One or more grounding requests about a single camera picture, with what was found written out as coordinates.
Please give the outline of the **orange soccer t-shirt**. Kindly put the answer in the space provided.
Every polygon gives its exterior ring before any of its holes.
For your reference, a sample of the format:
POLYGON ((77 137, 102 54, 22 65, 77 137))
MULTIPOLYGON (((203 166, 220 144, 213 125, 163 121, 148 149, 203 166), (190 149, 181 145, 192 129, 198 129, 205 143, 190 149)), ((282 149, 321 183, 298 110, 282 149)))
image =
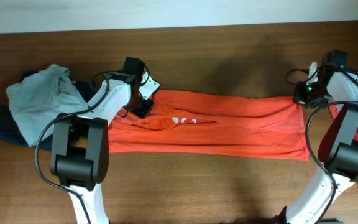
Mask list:
POLYGON ((146 118, 116 116, 109 152, 186 152, 308 160, 303 110, 289 96, 160 90, 146 118))

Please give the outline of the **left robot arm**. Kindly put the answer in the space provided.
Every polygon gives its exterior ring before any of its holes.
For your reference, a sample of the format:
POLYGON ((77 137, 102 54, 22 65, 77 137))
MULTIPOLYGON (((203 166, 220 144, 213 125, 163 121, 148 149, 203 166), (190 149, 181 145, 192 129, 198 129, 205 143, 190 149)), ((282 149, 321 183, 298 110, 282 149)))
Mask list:
POLYGON ((109 223, 101 185, 109 167, 108 126, 120 110, 144 119, 160 88, 139 58, 127 57, 121 70, 105 75, 86 111, 61 114, 53 125, 50 171, 69 193, 78 223, 109 223))

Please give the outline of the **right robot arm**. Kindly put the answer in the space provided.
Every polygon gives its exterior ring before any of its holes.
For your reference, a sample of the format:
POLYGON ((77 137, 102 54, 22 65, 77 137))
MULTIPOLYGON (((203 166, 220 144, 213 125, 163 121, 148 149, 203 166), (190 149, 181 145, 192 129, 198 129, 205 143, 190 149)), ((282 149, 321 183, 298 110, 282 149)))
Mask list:
POLYGON ((358 71, 347 68, 347 56, 341 50, 326 52, 321 65, 312 63, 308 78, 295 85, 293 101, 314 110, 306 124, 307 136, 321 110, 332 108, 337 114, 318 153, 310 152, 318 170, 295 202, 273 218, 274 223, 323 223, 331 204, 358 182, 358 71))

